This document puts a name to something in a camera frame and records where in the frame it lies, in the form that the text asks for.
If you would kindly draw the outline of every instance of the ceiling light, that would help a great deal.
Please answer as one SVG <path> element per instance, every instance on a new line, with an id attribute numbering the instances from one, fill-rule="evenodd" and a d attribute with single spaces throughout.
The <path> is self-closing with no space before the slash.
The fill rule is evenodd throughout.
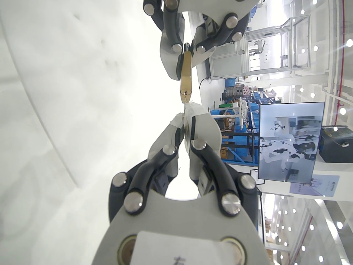
<path id="1" fill-rule="evenodd" d="M 347 110 L 345 109 L 345 107 L 342 107 L 340 110 L 339 110 L 339 113 L 342 114 L 342 115 L 345 115 L 347 113 Z"/>
<path id="2" fill-rule="evenodd" d="M 348 39 L 347 43 L 346 43 L 346 46 L 351 47 L 352 45 L 353 45 L 353 40 Z"/>
<path id="3" fill-rule="evenodd" d="M 343 228 L 343 223 L 337 222 L 337 227 L 339 230 L 341 230 Z"/>

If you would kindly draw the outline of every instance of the screen displaying robot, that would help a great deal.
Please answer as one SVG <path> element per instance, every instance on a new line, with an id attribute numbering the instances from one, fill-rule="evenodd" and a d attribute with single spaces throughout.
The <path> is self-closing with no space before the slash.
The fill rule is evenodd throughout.
<path id="1" fill-rule="evenodd" d="M 310 183 L 325 103 L 260 105 L 259 178 Z"/>

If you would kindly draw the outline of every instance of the white curved surface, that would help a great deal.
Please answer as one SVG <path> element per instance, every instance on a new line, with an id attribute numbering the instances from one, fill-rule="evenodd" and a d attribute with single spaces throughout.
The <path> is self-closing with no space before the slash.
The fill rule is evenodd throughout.
<path id="1" fill-rule="evenodd" d="M 141 142 L 152 143 L 160 131 L 148 127 L 167 124 L 159 106 L 169 120 L 182 110 L 172 96 L 179 82 L 168 78 L 159 59 L 160 32 L 141 5 L 142 0 L 0 0 L 24 87 L 80 187 L 120 164 L 127 146 L 135 159 L 145 157 Z"/>
<path id="2" fill-rule="evenodd" d="M 179 82 L 142 0 L 0 0 L 0 16 L 0 264 L 90 264 L 111 178 L 184 111 Z M 196 198 L 188 165 L 181 150 L 168 197 Z"/>

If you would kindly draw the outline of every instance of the machine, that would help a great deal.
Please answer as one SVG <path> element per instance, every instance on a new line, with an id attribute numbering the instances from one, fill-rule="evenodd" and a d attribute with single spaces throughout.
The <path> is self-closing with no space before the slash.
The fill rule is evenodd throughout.
<path id="1" fill-rule="evenodd" d="M 180 81 L 184 113 L 177 114 L 145 161 L 116 174 L 109 194 L 111 224 L 94 265 L 269 264 L 256 230 L 255 180 L 220 158 L 222 135 L 202 106 L 189 103 L 191 69 L 217 46 L 242 39 L 259 0 L 144 0 L 143 10 L 161 30 L 160 56 L 169 77 Z M 203 14 L 192 42 L 184 42 L 183 12 Z M 190 178 L 199 198 L 164 197 L 178 174 L 185 141 Z"/>

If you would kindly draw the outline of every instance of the brass key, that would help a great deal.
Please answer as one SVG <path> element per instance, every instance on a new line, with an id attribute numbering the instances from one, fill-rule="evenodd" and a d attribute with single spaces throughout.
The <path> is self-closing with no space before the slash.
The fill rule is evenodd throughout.
<path id="1" fill-rule="evenodd" d="M 191 78 L 191 52 L 184 52 L 184 61 L 181 68 L 181 77 L 180 77 L 180 97 L 182 103 L 189 103 L 192 92 L 192 78 Z"/>

